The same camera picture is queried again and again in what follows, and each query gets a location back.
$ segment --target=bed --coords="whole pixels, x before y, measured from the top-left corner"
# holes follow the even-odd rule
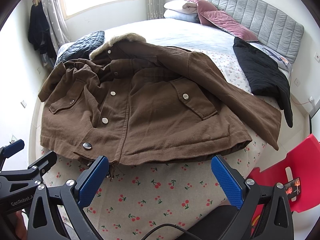
[[[261,0],[209,1],[247,25],[262,44],[294,62],[303,34],[302,25]],[[175,19],[156,19],[106,30],[105,40],[127,32],[138,33],[147,42],[156,45],[203,52],[217,65],[228,82],[251,93],[232,49],[234,37],[218,28]],[[71,44],[63,45],[59,54]],[[289,79],[290,73],[281,71]],[[273,98],[260,98],[279,109]],[[224,157],[244,177],[264,154],[266,147],[266,142],[246,127],[252,142],[245,149]],[[36,158],[46,151],[48,149],[39,146]],[[59,156],[57,164],[45,174],[44,181],[50,187],[58,186],[68,179],[76,179],[84,169],[79,162]],[[104,180],[84,212],[104,239],[141,239],[152,228],[163,223],[188,229],[225,200],[211,172],[210,161],[118,165],[115,167],[114,180]],[[71,226],[63,207],[59,209],[65,223]],[[173,228],[161,228],[151,238],[174,239],[180,234]]]

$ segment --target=headboard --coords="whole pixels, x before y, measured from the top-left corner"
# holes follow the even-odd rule
[[[207,0],[257,35],[258,40],[293,63],[304,27],[262,0]]]

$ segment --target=blue gripper pad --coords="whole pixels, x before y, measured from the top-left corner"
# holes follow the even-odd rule
[[[242,190],[217,156],[213,157],[211,160],[211,170],[218,180],[223,192],[226,194],[230,204],[240,209],[243,204]]]
[[[105,156],[99,156],[91,167],[83,171],[76,180],[75,196],[80,208],[91,204],[96,192],[109,171],[109,161]]]
[[[23,150],[24,148],[24,141],[19,139],[12,144],[4,147],[2,155],[4,158],[10,158],[11,156],[15,155],[17,152]]]

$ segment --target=white wall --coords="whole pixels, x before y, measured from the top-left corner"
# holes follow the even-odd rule
[[[114,2],[89,9],[66,20],[72,41],[91,32],[147,19],[146,0]]]
[[[0,31],[0,147],[9,144],[11,134],[25,142],[24,150],[8,159],[4,170],[28,166],[32,115],[47,75],[39,53],[28,42],[29,5],[28,0],[22,0]],[[22,100],[26,101],[26,108],[21,105]]]
[[[308,101],[312,96],[317,102],[320,99],[320,64],[314,59],[315,52],[320,54],[320,29],[312,15],[301,0],[263,0],[301,23],[305,32],[301,41],[297,59],[293,65],[291,93],[300,103]],[[298,78],[301,85],[297,87],[293,81]],[[303,105],[310,112],[310,103]]]

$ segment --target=finger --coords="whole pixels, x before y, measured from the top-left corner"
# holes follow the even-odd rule
[[[16,216],[18,219],[17,219],[15,233],[17,237],[20,238],[21,240],[27,240],[27,229],[26,229],[26,226],[24,225],[22,211],[17,211]]]

